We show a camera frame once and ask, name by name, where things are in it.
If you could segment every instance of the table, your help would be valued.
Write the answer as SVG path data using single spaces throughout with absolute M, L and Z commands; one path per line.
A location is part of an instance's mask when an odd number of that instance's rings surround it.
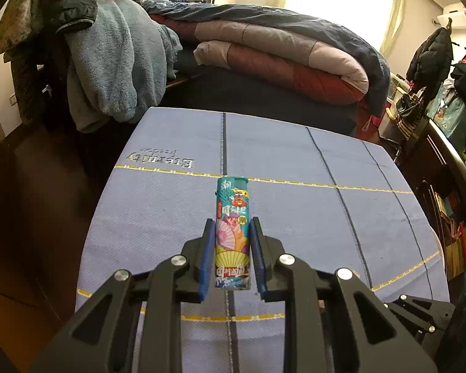
M 201 236 L 224 174 L 249 178 L 250 215 L 313 268 L 351 268 L 384 301 L 448 301 L 438 239 L 378 145 L 252 116 L 150 108 L 93 216 L 77 307 L 115 270 L 150 270 Z M 283 311 L 260 300 L 255 279 L 249 291 L 211 289 L 203 304 L 183 304 L 183 371 L 281 372 Z

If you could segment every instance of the dark floor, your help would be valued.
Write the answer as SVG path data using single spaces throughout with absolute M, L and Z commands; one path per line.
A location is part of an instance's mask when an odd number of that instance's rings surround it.
M 0 346 L 20 371 L 73 314 L 100 193 L 64 130 L 20 128 L 0 148 Z

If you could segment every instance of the blue blanket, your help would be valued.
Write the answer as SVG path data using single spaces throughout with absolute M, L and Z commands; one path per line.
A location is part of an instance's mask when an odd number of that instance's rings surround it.
M 142 6 L 149 14 L 164 15 L 178 21 L 203 22 L 221 19 L 245 22 L 283 29 L 335 46 L 356 58 L 363 66 L 369 78 L 369 90 L 364 101 L 373 115 L 381 116 L 390 84 L 389 66 L 385 58 L 369 43 L 341 25 L 282 8 L 257 5 L 145 0 Z

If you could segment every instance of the hook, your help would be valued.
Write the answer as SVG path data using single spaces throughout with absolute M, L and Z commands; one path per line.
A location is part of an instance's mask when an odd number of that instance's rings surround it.
M 447 31 L 449 32 L 449 35 L 452 34 L 452 18 L 451 17 L 449 17 L 449 23 L 447 24 L 445 29 L 447 29 Z

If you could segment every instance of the blue gripper pad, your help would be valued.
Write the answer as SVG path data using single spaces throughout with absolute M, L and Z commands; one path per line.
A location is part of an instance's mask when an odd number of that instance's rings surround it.
M 262 255 L 261 245 L 254 222 L 250 220 L 250 249 L 252 251 L 252 262 L 254 263 L 255 281 L 257 291 L 264 300 L 266 294 L 266 266 Z
M 204 256 L 200 265 L 199 277 L 199 298 L 204 301 L 209 292 L 209 283 L 211 280 L 212 267 L 214 265 L 215 241 L 216 241 L 216 222 L 211 220 L 209 229 L 204 232 L 206 244 L 204 246 Z

